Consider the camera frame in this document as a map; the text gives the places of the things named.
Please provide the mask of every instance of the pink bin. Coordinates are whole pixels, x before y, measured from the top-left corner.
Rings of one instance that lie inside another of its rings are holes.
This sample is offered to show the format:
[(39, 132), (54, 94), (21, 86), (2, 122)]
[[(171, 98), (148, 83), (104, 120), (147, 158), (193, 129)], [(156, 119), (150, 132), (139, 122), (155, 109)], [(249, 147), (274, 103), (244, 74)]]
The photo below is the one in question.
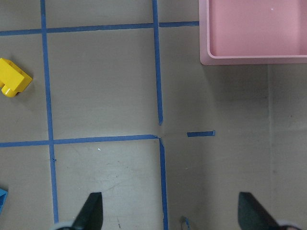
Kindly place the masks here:
[(307, 63), (307, 0), (199, 0), (204, 65)]

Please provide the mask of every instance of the blue block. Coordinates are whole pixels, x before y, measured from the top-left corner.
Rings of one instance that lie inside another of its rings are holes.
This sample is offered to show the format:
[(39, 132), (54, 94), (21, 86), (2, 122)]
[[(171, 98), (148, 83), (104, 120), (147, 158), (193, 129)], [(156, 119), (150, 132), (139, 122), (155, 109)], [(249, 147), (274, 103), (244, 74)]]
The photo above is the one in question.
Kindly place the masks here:
[(6, 196), (8, 195), (7, 191), (4, 191), (2, 189), (0, 189), (0, 214), (4, 205), (4, 202), (6, 200)]

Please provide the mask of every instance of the blue tape grid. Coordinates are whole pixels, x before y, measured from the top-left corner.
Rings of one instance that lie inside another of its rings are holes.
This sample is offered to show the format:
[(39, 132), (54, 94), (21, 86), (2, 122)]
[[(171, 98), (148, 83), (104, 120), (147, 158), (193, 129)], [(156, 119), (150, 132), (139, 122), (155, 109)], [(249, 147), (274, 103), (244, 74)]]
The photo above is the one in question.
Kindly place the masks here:
[[(134, 135), (134, 136), (118, 136), (118, 137), (71, 138), (71, 139), (56, 139), (56, 140), (53, 139), (47, 34), (48, 33), (81, 32), (81, 31), (97, 31), (97, 30), (125, 30), (125, 29), (153, 28), (156, 86), (157, 86), (157, 107), (158, 107), (159, 124), (161, 125), (163, 122), (163, 104), (162, 104), (162, 84), (161, 84), (161, 69), (160, 69), (159, 27), (199, 26), (199, 22), (192, 21), (192, 22), (159, 23), (157, 0), (153, 0), (152, 1), (153, 23), (47, 28), (45, 0), (40, 0), (40, 4), (41, 4), (41, 29), (0, 31), (0, 36), (32, 35), (32, 34), (42, 35), (44, 72), (45, 72), (44, 74), (45, 74), (45, 87), (46, 87), (46, 104), (47, 104), (48, 140), (5, 142), (5, 143), (0, 143), (0, 148), (49, 145), (52, 198), (53, 198), (53, 214), (54, 214), (54, 222), (57, 223), (59, 221), (59, 213), (58, 213), (58, 195), (57, 195), (57, 183), (56, 183), (54, 145), (72, 144), (72, 143), (89, 143), (89, 142), (106, 142), (106, 141), (130, 141), (130, 140), (144, 140), (144, 139), (159, 139), (162, 207), (163, 207), (163, 214), (164, 214), (163, 225), (164, 225), (164, 230), (168, 230), (165, 148), (163, 146), (162, 140), (159, 137), (155, 135)], [(215, 131), (187, 133), (187, 135), (188, 137), (215, 136)]]

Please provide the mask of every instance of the pink plastic tray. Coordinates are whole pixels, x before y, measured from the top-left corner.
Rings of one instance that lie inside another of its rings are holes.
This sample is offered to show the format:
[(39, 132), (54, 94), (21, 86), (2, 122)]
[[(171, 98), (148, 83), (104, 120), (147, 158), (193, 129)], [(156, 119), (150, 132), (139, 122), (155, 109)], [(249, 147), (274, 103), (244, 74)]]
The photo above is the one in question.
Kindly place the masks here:
[(204, 65), (307, 63), (307, 0), (199, 0)]

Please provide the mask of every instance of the yellow block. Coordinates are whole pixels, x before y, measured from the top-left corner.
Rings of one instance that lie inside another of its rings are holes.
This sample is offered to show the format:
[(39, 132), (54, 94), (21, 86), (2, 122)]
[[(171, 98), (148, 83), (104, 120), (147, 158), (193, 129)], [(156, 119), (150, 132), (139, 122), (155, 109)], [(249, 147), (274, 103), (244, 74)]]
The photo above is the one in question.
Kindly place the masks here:
[(12, 61), (0, 58), (0, 87), (7, 97), (14, 97), (30, 84), (32, 78)]

